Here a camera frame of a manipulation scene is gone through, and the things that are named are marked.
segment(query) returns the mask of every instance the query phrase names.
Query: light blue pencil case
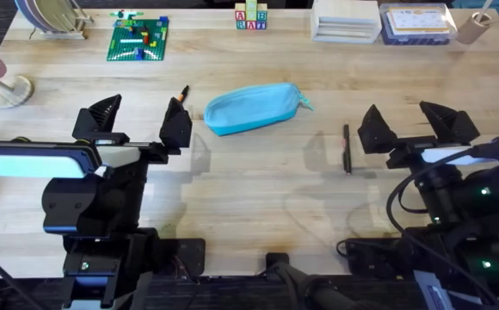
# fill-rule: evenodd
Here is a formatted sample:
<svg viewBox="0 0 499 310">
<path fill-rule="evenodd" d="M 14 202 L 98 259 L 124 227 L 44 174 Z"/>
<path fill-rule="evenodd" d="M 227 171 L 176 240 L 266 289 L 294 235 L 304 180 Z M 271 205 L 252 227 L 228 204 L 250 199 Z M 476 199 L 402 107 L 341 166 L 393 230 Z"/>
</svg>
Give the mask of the light blue pencil case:
<svg viewBox="0 0 499 310">
<path fill-rule="evenodd" d="M 294 117 L 300 102 L 314 110 L 293 83 L 243 87 L 207 104 L 204 122 L 220 136 L 240 133 Z"/>
</svg>

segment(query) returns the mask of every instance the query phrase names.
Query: wooden table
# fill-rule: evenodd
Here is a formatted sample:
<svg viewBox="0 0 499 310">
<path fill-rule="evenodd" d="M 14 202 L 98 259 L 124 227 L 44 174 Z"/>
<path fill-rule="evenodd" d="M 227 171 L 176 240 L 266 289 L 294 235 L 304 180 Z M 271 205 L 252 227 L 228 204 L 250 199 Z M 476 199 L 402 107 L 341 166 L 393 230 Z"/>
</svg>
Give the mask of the wooden table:
<svg viewBox="0 0 499 310">
<path fill-rule="evenodd" d="M 264 32 L 236 30 L 232 10 L 146 10 L 145 18 L 171 20 L 165 61 L 107 63 L 112 10 L 87 11 L 95 24 L 86 41 L 29 40 L 33 27 L 16 16 L 0 57 L 10 75 L 32 79 L 35 93 L 25 106 L 0 109 L 0 140 L 72 141 L 77 111 L 117 93 L 115 131 L 158 140 L 169 98 L 189 84 L 191 148 L 151 167 L 140 225 L 165 238 L 204 238 L 206 275 L 253 275 L 270 251 L 288 252 L 308 273 L 348 273 L 338 240 L 395 232 L 385 200 L 409 172 L 364 155 L 356 129 L 372 104 L 400 135 L 432 133 L 421 100 L 466 110 L 479 140 L 499 134 L 499 26 L 471 46 L 349 45 L 311 41 L 308 10 L 271 10 Z M 470 13 L 453 17 L 460 24 Z M 215 96 L 278 82 L 296 83 L 316 111 L 226 137 L 204 124 Z M 344 121 L 354 134 L 350 177 L 341 166 Z M 0 264 L 13 276 L 62 275 L 61 238 L 42 229 L 47 182 L 0 177 Z M 421 207 L 415 189 L 407 192 L 405 204 Z M 396 209 L 404 226 L 428 222 Z"/>
</svg>

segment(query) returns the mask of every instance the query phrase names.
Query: plastic storage box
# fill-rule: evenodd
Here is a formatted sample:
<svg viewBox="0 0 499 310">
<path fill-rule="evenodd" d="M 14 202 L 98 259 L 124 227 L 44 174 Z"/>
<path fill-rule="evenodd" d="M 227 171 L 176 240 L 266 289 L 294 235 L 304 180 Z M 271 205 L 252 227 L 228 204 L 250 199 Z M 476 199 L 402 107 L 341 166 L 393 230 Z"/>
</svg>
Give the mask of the plastic storage box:
<svg viewBox="0 0 499 310">
<path fill-rule="evenodd" d="M 383 3 L 379 14 L 386 45 L 446 45 L 458 36 L 444 3 Z"/>
</svg>

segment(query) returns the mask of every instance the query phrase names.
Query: wooden stand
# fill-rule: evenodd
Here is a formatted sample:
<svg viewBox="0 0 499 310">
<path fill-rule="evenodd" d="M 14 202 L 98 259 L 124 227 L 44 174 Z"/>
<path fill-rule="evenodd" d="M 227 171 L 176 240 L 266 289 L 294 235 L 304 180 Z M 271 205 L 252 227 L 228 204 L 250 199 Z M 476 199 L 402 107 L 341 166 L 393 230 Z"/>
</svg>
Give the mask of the wooden stand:
<svg viewBox="0 0 499 310">
<path fill-rule="evenodd" d="M 25 103 L 34 93 L 34 86 L 25 77 L 17 76 L 4 83 L 0 81 L 0 107 L 11 108 Z"/>
<path fill-rule="evenodd" d="M 87 36 L 83 33 L 83 28 L 87 23 L 93 23 L 93 18 L 89 15 L 86 15 L 83 9 L 77 4 L 76 0 L 64 0 L 65 4 L 70 5 L 70 2 L 74 4 L 77 11 L 72 9 L 76 14 L 76 24 L 73 25 L 70 20 L 67 18 L 61 19 L 57 18 L 57 20 L 62 23 L 65 28 L 75 29 L 70 32 L 51 32 L 44 31 L 41 33 L 41 37 L 43 39 L 55 39 L 55 40 L 85 40 Z"/>
</svg>

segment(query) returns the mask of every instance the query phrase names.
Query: black mount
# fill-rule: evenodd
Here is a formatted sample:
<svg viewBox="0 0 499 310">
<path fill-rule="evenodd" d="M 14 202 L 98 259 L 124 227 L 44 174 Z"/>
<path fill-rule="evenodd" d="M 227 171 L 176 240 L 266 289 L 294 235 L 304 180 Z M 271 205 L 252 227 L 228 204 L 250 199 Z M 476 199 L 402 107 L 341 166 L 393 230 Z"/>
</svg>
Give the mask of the black mount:
<svg viewBox="0 0 499 310">
<path fill-rule="evenodd" d="M 358 129 L 360 141 L 366 154 L 390 153 L 387 168 L 409 168 L 428 148 L 469 146 L 478 137 L 479 131 L 464 111 L 431 102 L 420 102 L 420 108 L 433 128 L 433 135 L 398 138 L 373 105 Z"/>
<path fill-rule="evenodd" d="M 172 98 L 163 143 L 129 144 L 124 133 L 112 132 L 120 101 L 118 95 L 81 109 L 72 136 L 93 146 L 137 147 L 139 160 L 108 167 L 102 177 L 54 178 L 42 197 L 45 231 L 64 239 L 68 309 L 141 309 L 152 274 L 194 279 L 204 271 L 203 239 L 160 239 L 155 228 L 139 228 L 148 165 L 167 164 L 169 155 L 189 147 L 188 112 Z"/>
<path fill-rule="evenodd" d="M 358 130 L 365 153 L 389 152 L 389 169 L 408 168 L 416 173 L 428 165 L 421 156 L 425 149 L 469 146 L 479 136 L 464 111 L 430 102 L 421 102 L 420 108 L 436 136 L 398 138 L 373 105 Z M 463 179 L 455 166 L 445 164 L 418 177 L 415 186 L 426 209 L 410 211 L 429 214 L 433 223 L 405 231 L 468 270 L 499 296 L 499 166 L 476 171 Z M 414 279 L 417 270 L 425 271 L 434 274 L 446 290 L 483 297 L 460 273 L 405 237 L 347 239 L 345 244 L 354 275 Z M 451 300 L 453 305 L 465 303 L 453 296 Z M 462 308 L 474 307 L 464 304 Z"/>
<path fill-rule="evenodd" d="M 352 301 L 341 294 L 325 276 L 307 275 L 290 265 L 286 253 L 267 253 L 266 276 L 271 282 L 287 284 L 295 309 L 323 310 L 386 310 L 386 307 L 368 301 Z"/>
</svg>

